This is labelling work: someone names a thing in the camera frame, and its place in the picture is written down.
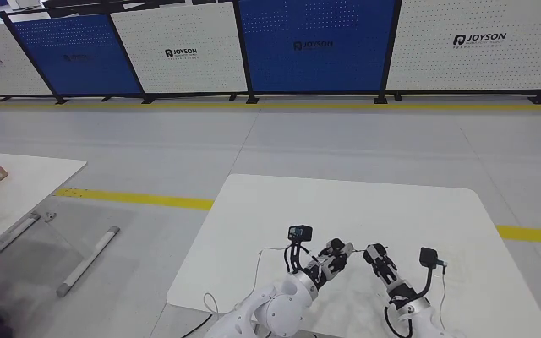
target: gray floor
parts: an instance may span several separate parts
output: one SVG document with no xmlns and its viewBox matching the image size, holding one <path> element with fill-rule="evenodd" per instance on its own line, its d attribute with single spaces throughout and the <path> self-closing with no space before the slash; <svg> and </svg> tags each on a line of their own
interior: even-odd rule
<svg viewBox="0 0 541 338">
<path fill-rule="evenodd" d="M 87 160 L 68 183 L 73 188 L 201 199 L 214 199 L 230 173 L 471 188 L 495 224 L 541 227 L 541 111 L 524 98 L 432 100 L 394 104 L 528 109 L 2 104 L 0 152 Z M 167 306 L 166 293 L 206 212 L 67 198 L 49 203 L 58 213 L 56 224 L 85 242 L 93 243 L 109 226 L 122 232 L 64 299 L 54 291 L 81 258 L 48 225 L 39 221 L 0 254 L 0 306 L 11 313 L 18 337 L 179 337 L 205 318 Z M 541 243 L 505 244 L 541 303 Z"/>
</svg>

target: partition panel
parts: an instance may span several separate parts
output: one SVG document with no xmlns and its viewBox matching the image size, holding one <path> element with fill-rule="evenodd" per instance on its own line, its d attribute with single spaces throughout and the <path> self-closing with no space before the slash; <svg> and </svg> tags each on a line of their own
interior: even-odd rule
<svg viewBox="0 0 541 338">
<path fill-rule="evenodd" d="M 105 14 L 14 23 L 59 95 L 139 94 Z"/>
<path fill-rule="evenodd" d="M 402 0 L 387 90 L 541 89 L 541 1 Z"/>
<path fill-rule="evenodd" d="M 256 92 L 377 91 L 395 0 L 240 0 Z"/>
<path fill-rule="evenodd" d="M 246 91 L 232 3 L 112 14 L 146 93 Z"/>
<path fill-rule="evenodd" d="M 0 24 L 0 95 L 52 95 L 3 24 Z"/>
</svg>

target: yellow stripe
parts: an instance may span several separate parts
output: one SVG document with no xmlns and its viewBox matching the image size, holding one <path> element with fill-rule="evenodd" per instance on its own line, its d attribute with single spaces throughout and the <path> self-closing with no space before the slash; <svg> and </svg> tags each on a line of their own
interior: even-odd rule
<svg viewBox="0 0 541 338">
<path fill-rule="evenodd" d="M 519 226 L 496 226 L 500 236 L 515 241 L 541 242 L 541 229 Z"/>
<path fill-rule="evenodd" d="M 151 204 L 198 210 L 210 210 L 214 203 L 214 201 L 210 199 L 188 199 L 184 197 L 118 193 L 113 191 L 77 188 L 62 188 L 57 191 L 56 196 L 73 197 L 76 199 L 99 199 L 110 202 L 133 204 Z M 541 229 L 519 226 L 496 226 L 496 228 L 498 229 L 500 236 L 504 239 L 541 243 Z"/>
<path fill-rule="evenodd" d="M 99 199 L 112 202 L 152 204 L 200 210 L 210 210 L 212 204 L 214 203 L 214 201 L 210 199 L 186 199 L 183 197 L 117 193 L 113 191 L 76 188 L 62 188 L 58 190 L 55 195 L 63 197 L 74 197 L 76 199 Z"/>
<path fill-rule="evenodd" d="M 0 109 L 167 109 L 167 108 L 241 108 L 241 109 L 349 109 L 349 110 L 485 110 L 485 111 L 532 111 L 541 109 L 541 105 L 522 104 L 522 105 L 460 105 L 460 104 L 388 104 L 375 105 L 369 103 L 268 103 L 261 102 L 257 105 L 247 105 L 244 103 L 153 103 L 151 105 L 141 105 L 134 103 L 71 103 L 64 105 L 51 104 L 25 104 L 25 103 L 2 103 Z"/>
</svg>

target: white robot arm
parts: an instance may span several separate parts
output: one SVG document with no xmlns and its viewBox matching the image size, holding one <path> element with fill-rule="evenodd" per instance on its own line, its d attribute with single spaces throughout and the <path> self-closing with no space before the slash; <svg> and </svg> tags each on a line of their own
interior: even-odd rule
<svg viewBox="0 0 541 338">
<path fill-rule="evenodd" d="M 447 263 L 438 259 L 438 253 L 431 248 L 421 248 L 419 261 L 422 266 L 429 269 L 427 283 L 420 293 L 407 281 L 398 275 L 398 269 L 393 261 L 387 257 L 385 247 L 381 244 L 369 245 L 363 253 L 364 260 L 372 265 L 374 273 L 383 281 L 387 288 L 387 294 L 391 298 L 400 317 L 399 320 L 407 320 L 409 324 L 408 335 L 400 335 L 389 322 L 387 315 L 388 307 L 385 307 L 385 321 L 396 336 L 400 338 L 459 338 L 446 330 L 437 328 L 432 323 L 434 308 L 424 296 L 429 291 L 432 280 L 432 270 L 437 265 L 443 266 L 444 273 Z"/>
<path fill-rule="evenodd" d="M 240 306 L 222 317 L 206 333 L 205 338 L 256 338 L 251 325 L 252 315 L 257 321 L 278 337 L 294 335 L 303 321 L 303 312 L 317 298 L 319 289 L 333 279 L 346 266 L 347 258 L 353 252 L 351 243 L 344 244 L 335 238 L 328 242 L 318 257 L 302 268 L 299 250 L 306 250 L 300 243 L 312 237 L 309 226 L 292 226 L 289 229 L 292 240 L 290 262 L 287 251 L 284 257 L 288 273 L 277 290 L 267 286 L 253 292 Z"/>
</svg>

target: white table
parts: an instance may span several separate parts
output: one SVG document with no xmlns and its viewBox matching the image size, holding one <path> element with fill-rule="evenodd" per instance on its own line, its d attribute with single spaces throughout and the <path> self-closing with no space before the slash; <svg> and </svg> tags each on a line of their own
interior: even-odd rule
<svg viewBox="0 0 541 338">
<path fill-rule="evenodd" d="M 0 181 L 0 251 L 2 251 L 18 235 L 41 218 L 41 215 L 36 213 L 38 206 L 81 171 L 86 166 L 86 161 L 0 154 L 0 166 L 9 174 Z M 47 212 L 43 216 L 48 223 L 52 221 L 55 214 Z M 59 229 L 54 226 L 52 229 L 59 232 Z M 91 254 L 58 288 L 58 296 L 63 297 L 68 293 L 117 232 L 116 227 L 109 229 Z"/>
<path fill-rule="evenodd" d="M 478 196 L 468 189 L 231 175 L 221 189 L 167 294 L 173 306 L 204 310 L 211 292 L 221 312 L 251 290 L 257 253 L 287 245 L 287 228 L 314 228 L 306 247 L 333 237 L 357 248 L 382 243 L 418 292 L 426 269 L 422 246 L 449 262 L 443 319 L 467 337 L 538 336 L 541 311 Z M 441 270 L 429 300 L 438 308 Z M 265 251 L 257 287 L 281 281 L 282 252 Z M 321 290 L 302 329 L 339 337 L 388 337 L 385 288 L 360 254 Z"/>
</svg>

